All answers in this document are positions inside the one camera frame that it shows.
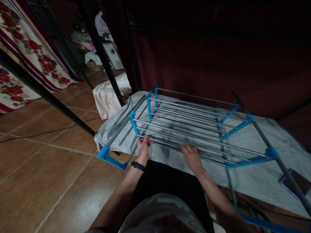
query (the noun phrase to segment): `dark red curtain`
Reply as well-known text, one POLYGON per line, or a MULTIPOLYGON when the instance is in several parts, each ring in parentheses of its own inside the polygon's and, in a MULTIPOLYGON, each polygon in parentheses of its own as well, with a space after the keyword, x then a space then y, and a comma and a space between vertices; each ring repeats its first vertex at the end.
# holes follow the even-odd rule
MULTIPOLYGON (((101 1, 131 87, 137 90, 126 19, 120 1, 101 1)), ((125 1, 137 25, 205 28, 217 33, 134 31, 142 86, 235 102, 275 118, 311 96, 310 7, 135 4, 125 1)), ((193 100, 185 96, 168 94, 193 100)), ((227 105, 204 102, 228 108, 227 105)), ((282 120, 302 144, 311 141, 311 110, 282 120)))

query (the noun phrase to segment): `striped towel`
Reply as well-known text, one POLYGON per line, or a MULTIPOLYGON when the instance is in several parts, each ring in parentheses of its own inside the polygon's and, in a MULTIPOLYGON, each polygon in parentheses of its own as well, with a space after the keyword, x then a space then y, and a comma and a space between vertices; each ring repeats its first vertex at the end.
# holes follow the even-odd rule
MULTIPOLYGON (((130 94, 132 92, 126 73, 117 76, 116 81, 122 95, 130 94)), ((93 95, 97 110, 102 120, 108 119, 121 109, 121 105, 110 81, 98 84, 93 90, 93 95)))

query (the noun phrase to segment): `watch strap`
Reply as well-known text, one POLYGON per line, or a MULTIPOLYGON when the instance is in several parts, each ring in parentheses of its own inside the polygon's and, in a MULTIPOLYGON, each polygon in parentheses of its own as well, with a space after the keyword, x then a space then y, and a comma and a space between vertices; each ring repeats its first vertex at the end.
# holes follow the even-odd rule
POLYGON ((139 170, 142 170, 143 172, 145 171, 145 167, 138 162, 133 161, 131 165, 139 170))

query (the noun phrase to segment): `phone case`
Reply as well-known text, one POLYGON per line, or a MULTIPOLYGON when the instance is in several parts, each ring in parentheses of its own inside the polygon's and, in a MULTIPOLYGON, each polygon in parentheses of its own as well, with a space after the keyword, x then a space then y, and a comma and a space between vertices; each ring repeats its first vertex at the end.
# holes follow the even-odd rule
MULTIPOLYGON (((289 169, 288 172, 291 174, 294 170, 293 169, 289 169)), ((289 188, 287 188, 283 182, 286 179, 285 176, 282 176, 282 178, 279 180, 279 183, 287 190, 289 191, 296 199, 299 199, 289 188)))

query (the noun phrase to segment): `drying rack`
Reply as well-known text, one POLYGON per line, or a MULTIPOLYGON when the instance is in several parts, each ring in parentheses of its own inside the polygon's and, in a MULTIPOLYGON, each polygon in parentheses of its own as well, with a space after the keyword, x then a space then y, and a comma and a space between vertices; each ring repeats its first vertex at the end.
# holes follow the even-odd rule
MULTIPOLYGON (((132 127, 127 131, 125 136, 119 142, 119 146, 124 142, 125 138, 128 136, 128 134, 130 133, 130 131, 132 129, 134 129, 137 137, 144 138, 144 133, 149 132, 152 134, 152 136, 149 136, 149 139, 152 140, 154 144, 168 148, 168 149, 171 149, 171 150, 175 150, 178 152, 182 152, 178 143, 173 143, 170 141, 165 141, 163 139, 155 138, 155 137, 153 137, 153 135, 159 135, 163 138, 169 138, 172 140, 176 140, 178 142, 181 142, 182 144, 191 144, 193 146, 196 146, 198 148, 201 159, 215 163, 215 164, 218 164, 220 166, 224 166, 226 168, 229 187, 230 187, 231 193, 232 193, 233 203, 237 209, 238 209, 238 207, 236 204, 236 199, 235 199, 234 190, 232 187, 231 176, 230 176, 229 170, 233 169, 233 168, 242 167, 242 166, 249 166, 252 164, 263 163, 263 162, 275 160, 277 162, 277 164, 279 165, 280 169, 282 170, 282 172, 284 173, 285 177, 292 183, 294 190, 295 190, 295 193, 299 197, 299 199, 302 202, 303 206, 305 207, 306 211, 308 212, 309 215, 311 215, 310 204, 308 203, 307 199, 305 198, 304 194, 300 190, 300 188, 297 185, 297 183, 295 182, 295 180, 292 178, 292 176, 288 172, 288 170, 285 167, 284 163, 282 162, 278 152, 270 144, 270 142, 268 141, 268 139, 266 138, 266 136, 264 135, 264 133, 262 132, 262 130, 260 129, 258 124, 256 123, 254 117, 249 113, 249 111, 246 109, 243 101, 236 95, 236 93, 233 90, 231 90, 231 92, 233 93, 233 95, 237 99, 236 103, 230 103, 230 102, 226 102, 226 101, 215 100, 215 99, 205 98, 205 97, 201 97, 201 96, 190 95, 190 94, 185 94, 185 93, 181 93, 181 92, 162 89, 162 88, 159 88, 158 85, 159 85, 159 83, 157 83, 151 89, 151 91, 148 92, 145 96, 142 96, 140 98, 140 100, 132 107, 132 109, 130 109, 129 114, 126 115, 112 129, 112 131, 110 132, 110 135, 109 135, 111 138, 108 141, 108 143, 101 149, 99 154, 97 155, 98 158, 100 158, 100 159, 102 159, 102 160, 122 169, 122 170, 125 170, 125 168, 127 167, 132 155, 136 151, 137 145, 134 147, 134 149, 132 150, 128 160, 125 163, 121 163, 121 162, 117 161, 116 159, 112 158, 111 156, 109 156, 109 151, 110 151, 109 146, 114 142, 114 140, 120 134, 120 132, 123 130, 124 126, 128 123, 128 121, 130 121, 132 124, 132 127), (194 102, 177 100, 177 99, 173 99, 173 98, 170 98, 167 96, 159 97, 158 96, 158 90, 161 90, 164 92, 177 93, 177 94, 191 96, 191 97, 196 97, 196 98, 200 98, 200 99, 204 99, 204 100, 220 102, 223 104, 232 105, 233 108, 231 110, 225 110, 225 109, 219 109, 219 108, 215 108, 215 107, 211 107, 211 106, 201 105, 201 104, 194 103, 194 102), (148 108, 149 121, 143 121, 143 120, 139 119, 140 116, 143 114, 146 107, 142 110, 140 115, 136 116, 136 111, 142 105, 142 103, 144 103, 145 101, 147 101, 146 107, 148 108), (151 101, 155 102, 154 106, 152 106, 150 104, 151 101), (169 108, 171 108, 173 110, 177 110, 177 111, 174 112, 171 110, 167 110, 167 109, 161 108, 161 106, 169 107, 169 108), (245 118, 232 116, 232 114, 239 107, 242 107, 244 109, 245 113, 247 114, 245 118), (170 114, 175 114, 176 116, 179 116, 179 117, 187 117, 187 118, 200 120, 202 122, 206 122, 209 124, 215 124, 217 126, 217 129, 209 128, 207 126, 197 125, 197 124, 190 123, 187 121, 178 120, 178 119, 173 118, 173 117, 162 116, 160 114, 161 112, 168 112, 170 114), (182 127, 180 125, 175 125, 175 124, 164 122, 164 121, 161 121, 158 119, 154 119, 154 116, 157 116, 157 118, 160 118, 160 119, 164 118, 167 120, 171 120, 173 122, 183 123, 185 125, 192 126, 194 128, 197 127, 197 128, 200 128, 201 131, 185 128, 185 127, 182 127), (228 118, 238 120, 238 121, 240 121, 240 124, 238 124, 237 126, 227 124, 226 120, 228 118), (146 125, 146 127, 145 128, 140 127, 137 125, 137 123, 141 123, 142 125, 146 125), (167 124, 170 126, 170 128, 164 127, 164 126, 156 124, 156 123, 167 124), (258 131, 259 135, 261 136, 262 140, 266 144, 267 148, 265 150, 265 153, 259 153, 256 151, 248 150, 245 148, 226 144, 223 142, 224 140, 229 138, 231 135, 242 130, 245 126, 247 126, 250 123, 252 123, 254 125, 254 127, 258 131), (174 133, 186 135, 189 137, 197 138, 197 139, 206 141, 208 143, 213 143, 213 144, 218 145, 218 146, 220 145, 221 149, 213 148, 210 145, 202 145, 202 144, 192 143, 192 142, 190 143, 190 142, 188 142, 184 139, 181 139, 181 138, 177 138, 177 137, 174 137, 171 135, 166 135, 164 133, 160 133, 160 132, 157 132, 155 130, 150 130, 150 129, 148 129, 148 126, 152 126, 155 128, 159 128, 159 129, 171 131, 174 133), (228 132, 221 131, 220 126, 230 128, 231 130, 229 130, 228 132), (201 134, 202 136, 192 134, 191 132, 201 134), (217 132, 218 136, 209 134, 209 132, 214 132, 214 133, 217 132), (207 137, 217 138, 218 140, 209 139, 207 137), (228 148, 231 148, 234 150, 239 150, 242 152, 246 152, 249 155, 253 155, 253 157, 245 158, 245 157, 242 157, 240 155, 236 155, 234 153, 225 152, 225 150, 224 150, 225 147, 228 147, 228 148), (208 151, 216 152, 216 153, 219 153, 221 155, 219 155, 219 156, 216 156, 214 154, 211 155, 209 153, 200 151, 200 148, 203 148, 203 149, 208 150, 208 151)), ((267 222, 265 220, 261 220, 258 218, 247 216, 247 215, 244 215, 242 213, 241 213, 241 215, 243 216, 243 218, 248 223, 262 227, 262 228, 266 228, 269 230, 273 230, 274 232, 299 232, 299 231, 289 229, 289 228, 286 228, 286 227, 283 227, 283 226, 280 226, 280 225, 277 225, 274 223, 267 222)))

